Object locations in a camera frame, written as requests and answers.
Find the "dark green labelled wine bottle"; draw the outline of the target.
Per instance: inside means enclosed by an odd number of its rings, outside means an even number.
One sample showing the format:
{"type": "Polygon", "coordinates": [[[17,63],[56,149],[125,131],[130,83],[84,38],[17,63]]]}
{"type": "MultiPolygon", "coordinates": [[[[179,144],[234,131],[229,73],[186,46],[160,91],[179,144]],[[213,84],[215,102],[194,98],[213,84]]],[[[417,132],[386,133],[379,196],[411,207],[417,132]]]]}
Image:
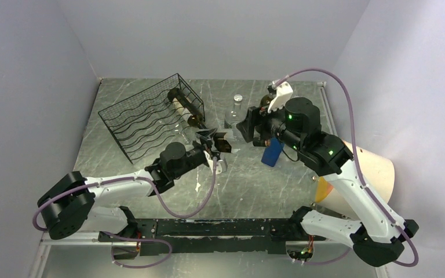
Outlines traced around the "dark green labelled wine bottle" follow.
{"type": "Polygon", "coordinates": [[[204,117],[198,107],[192,103],[188,96],[180,88],[172,88],[168,91],[167,99],[184,119],[188,126],[198,129],[207,129],[204,117]]]}

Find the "clear wine bottle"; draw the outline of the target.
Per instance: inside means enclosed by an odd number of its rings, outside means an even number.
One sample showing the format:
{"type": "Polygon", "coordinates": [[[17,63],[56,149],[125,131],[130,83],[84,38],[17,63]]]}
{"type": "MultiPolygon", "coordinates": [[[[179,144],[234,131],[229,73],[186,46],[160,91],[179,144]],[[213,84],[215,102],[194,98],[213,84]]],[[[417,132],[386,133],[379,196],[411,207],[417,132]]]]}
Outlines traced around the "clear wine bottle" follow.
{"type": "Polygon", "coordinates": [[[167,116],[158,120],[162,128],[168,130],[169,135],[174,135],[176,139],[181,139],[185,144],[191,144],[195,139],[195,129],[188,125],[182,116],[167,116]]]}

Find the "square black-capped liquor bottle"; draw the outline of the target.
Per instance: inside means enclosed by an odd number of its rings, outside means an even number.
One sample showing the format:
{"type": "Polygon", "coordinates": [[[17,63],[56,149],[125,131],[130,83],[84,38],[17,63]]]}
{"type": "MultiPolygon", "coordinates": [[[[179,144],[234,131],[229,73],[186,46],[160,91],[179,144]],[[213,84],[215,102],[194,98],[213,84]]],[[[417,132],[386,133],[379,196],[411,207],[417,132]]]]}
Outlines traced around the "square black-capped liquor bottle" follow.
{"type": "Polygon", "coordinates": [[[252,140],[254,147],[269,147],[271,144],[270,138],[254,137],[252,140]]]}

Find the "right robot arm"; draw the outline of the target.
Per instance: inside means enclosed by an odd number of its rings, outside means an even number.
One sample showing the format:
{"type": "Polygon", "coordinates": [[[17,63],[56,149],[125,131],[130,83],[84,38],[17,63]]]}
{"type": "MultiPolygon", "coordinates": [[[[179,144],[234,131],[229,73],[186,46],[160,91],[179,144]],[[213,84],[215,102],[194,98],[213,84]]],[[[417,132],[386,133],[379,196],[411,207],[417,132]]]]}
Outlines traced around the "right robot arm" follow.
{"type": "Polygon", "coordinates": [[[247,142],[259,133],[292,148],[297,159],[331,184],[358,217],[356,221],[344,220],[304,206],[290,218],[292,237],[302,240],[312,235],[337,241],[375,267],[398,263],[418,224],[402,218],[380,199],[359,171],[357,153],[339,137],[322,130],[319,108],[309,99],[292,98],[274,112],[250,107],[237,128],[247,142]]]}

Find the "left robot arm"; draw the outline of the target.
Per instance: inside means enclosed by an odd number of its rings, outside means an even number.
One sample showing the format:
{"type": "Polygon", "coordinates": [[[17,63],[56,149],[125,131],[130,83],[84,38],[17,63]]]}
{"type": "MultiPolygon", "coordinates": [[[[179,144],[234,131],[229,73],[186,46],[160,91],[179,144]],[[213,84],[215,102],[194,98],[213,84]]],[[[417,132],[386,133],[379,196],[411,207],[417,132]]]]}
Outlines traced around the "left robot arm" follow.
{"type": "Polygon", "coordinates": [[[222,154],[232,152],[234,139],[229,129],[199,130],[190,150],[180,142],[171,142],[142,170],[98,178],[72,171],[39,198],[33,226],[53,240],[77,232],[109,232],[131,240],[137,233],[132,212],[125,206],[108,207],[108,203],[126,196],[160,196],[175,180],[201,165],[213,175],[225,172],[222,154]]]}

